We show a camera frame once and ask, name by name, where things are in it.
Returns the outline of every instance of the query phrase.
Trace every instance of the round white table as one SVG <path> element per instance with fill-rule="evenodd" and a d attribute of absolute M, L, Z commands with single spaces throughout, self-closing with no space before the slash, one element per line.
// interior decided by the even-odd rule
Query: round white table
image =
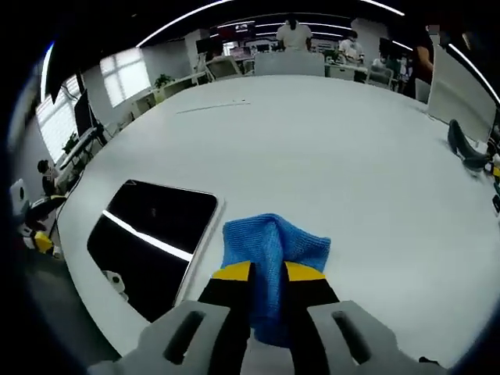
<path fill-rule="evenodd" d="M 182 91 L 87 166 L 59 217 L 71 276 L 102 333 L 128 353 L 148 323 L 101 274 L 88 236 L 127 179 L 208 191 L 225 209 L 185 298 L 220 268 L 225 222 L 278 213 L 331 238 L 324 273 L 340 300 L 386 324 L 413 358 L 452 366 L 499 300 L 500 230 L 491 182 L 463 169 L 446 132 L 420 103 L 344 80 L 244 77 Z M 283 349 L 251 348 L 258 358 L 246 369 L 291 367 Z"/>

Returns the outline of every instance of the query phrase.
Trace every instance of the window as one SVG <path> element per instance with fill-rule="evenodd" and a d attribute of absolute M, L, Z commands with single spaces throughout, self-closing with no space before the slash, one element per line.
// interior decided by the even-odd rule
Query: window
<path fill-rule="evenodd" d="M 79 97 L 77 77 L 72 76 L 62 83 L 55 103 L 52 103 L 52 97 L 49 95 L 37 107 L 41 136 L 54 163 L 63 156 L 63 147 L 71 134 L 77 132 L 74 106 Z"/>
<path fill-rule="evenodd" d="M 116 107 L 150 87 L 148 71 L 139 48 L 132 48 L 101 60 L 101 72 L 109 100 Z"/>
<path fill-rule="evenodd" d="M 238 43 L 235 41 L 228 41 L 227 43 L 224 43 L 224 45 L 223 45 L 224 56 L 230 56 L 231 49 L 236 48 L 237 46 L 238 46 Z"/>

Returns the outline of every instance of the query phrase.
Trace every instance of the white wall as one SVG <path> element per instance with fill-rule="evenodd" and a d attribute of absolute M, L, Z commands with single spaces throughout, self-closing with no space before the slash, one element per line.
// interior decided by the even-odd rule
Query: white wall
<path fill-rule="evenodd" d="M 184 41 L 160 43 L 151 47 L 142 48 L 146 70 L 150 85 L 162 73 L 173 78 L 181 78 L 190 74 L 188 52 Z M 122 122 L 129 116 L 132 103 L 140 98 L 148 89 L 121 102 L 113 108 L 108 92 L 104 85 L 104 78 L 99 65 L 93 66 L 82 74 L 88 97 L 95 116 L 102 123 Z"/>
<path fill-rule="evenodd" d="M 388 29 L 382 23 L 356 18 L 351 27 L 358 33 L 358 42 L 365 52 L 365 65 L 371 65 L 379 53 L 380 38 L 389 38 Z"/>
<path fill-rule="evenodd" d="M 195 67 L 198 65 L 198 49 L 196 48 L 196 41 L 209 37 L 210 32 L 203 29 L 192 31 L 184 37 L 184 46 L 186 47 L 191 73 L 195 72 Z"/>
<path fill-rule="evenodd" d="M 142 49 L 149 82 L 155 83 L 160 74 L 182 78 L 191 74 L 188 49 L 184 41 L 171 41 Z"/>
<path fill-rule="evenodd" d="M 44 194 L 41 174 L 37 170 L 38 161 L 42 159 L 52 161 L 35 116 L 28 123 L 11 154 L 11 184 L 22 178 L 31 201 L 37 200 Z"/>

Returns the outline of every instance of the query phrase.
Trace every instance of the tablet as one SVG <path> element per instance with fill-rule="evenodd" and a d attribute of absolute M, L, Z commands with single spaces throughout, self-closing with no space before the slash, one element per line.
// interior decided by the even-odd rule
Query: tablet
<path fill-rule="evenodd" d="M 87 249 L 104 275 L 120 275 L 117 292 L 153 322 L 173 307 L 219 207 L 210 193 L 128 180 Z"/>

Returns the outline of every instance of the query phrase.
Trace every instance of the person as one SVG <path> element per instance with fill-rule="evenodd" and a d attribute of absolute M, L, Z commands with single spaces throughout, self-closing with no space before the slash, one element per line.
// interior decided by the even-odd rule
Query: person
<path fill-rule="evenodd" d="M 308 26 L 297 22 L 295 15 L 289 14 L 285 25 L 278 29 L 276 39 L 281 50 L 308 51 L 311 49 L 313 33 Z"/>
<path fill-rule="evenodd" d="M 40 160 L 37 165 L 38 172 L 40 172 L 43 177 L 41 178 L 41 186 L 44 189 L 45 195 L 50 197 L 58 193 L 58 189 L 55 187 L 55 178 L 59 175 L 56 168 L 51 167 L 48 164 L 48 160 Z"/>
<path fill-rule="evenodd" d="M 406 77 L 406 74 L 408 73 L 408 70 L 406 69 L 406 64 L 408 63 L 408 60 L 406 59 L 405 56 L 401 57 L 401 69 L 399 70 L 399 74 L 401 75 L 402 78 Z"/>
<path fill-rule="evenodd" d="M 386 62 L 387 62 L 387 56 L 380 54 L 380 58 L 376 58 L 372 62 L 372 66 L 376 66 L 377 68 L 385 68 Z"/>
<path fill-rule="evenodd" d="M 434 46 L 429 36 L 428 26 L 414 31 L 412 47 L 413 69 L 403 94 L 415 98 L 415 80 L 418 78 L 430 84 L 434 72 Z"/>
<path fill-rule="evenodd" d="M 365 55 L 363 53 L 363 47 L 358 41 L 358 33 L 351 30 L 347 39 L 341 41 L 338 46 L 338 51 L 345 58 L 345 63 L 347 64 L 363 64 Z"/>

